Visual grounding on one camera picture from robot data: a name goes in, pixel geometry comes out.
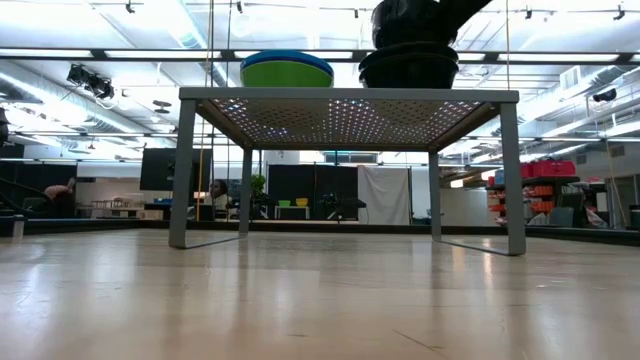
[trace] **wooden floor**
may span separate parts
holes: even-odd
[[[188,251],[166,238],[129,230],[1,244],[0,358],[640,354],[638,248],[530,239],[527,256],[507,258],[417,235],[254,233]]]

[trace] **green bowl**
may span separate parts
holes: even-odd
[[[294,61],[265,61],[240,73],[246,87],[331,87],[333,77],[325,71]]]

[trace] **white curtain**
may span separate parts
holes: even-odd
[[[409,225],[409,171],[358,166],[358,199],[361,224]]]

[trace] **perforated table top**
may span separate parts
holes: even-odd
[[[243,147],[440,150],[517,103],[514,91],[182,88],[204,119]]]

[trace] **blue lid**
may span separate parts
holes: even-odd
[[[331,68],[331,65],[329,65],[328,62],[320,59],[319,57],[293,50],[261,51],[244,59],[242,63],[240,63],[240,70],[253,64],[277,60],[298,61],[307,65],[318,67],[329,73],[329,75],[333,76],[333,68]]]

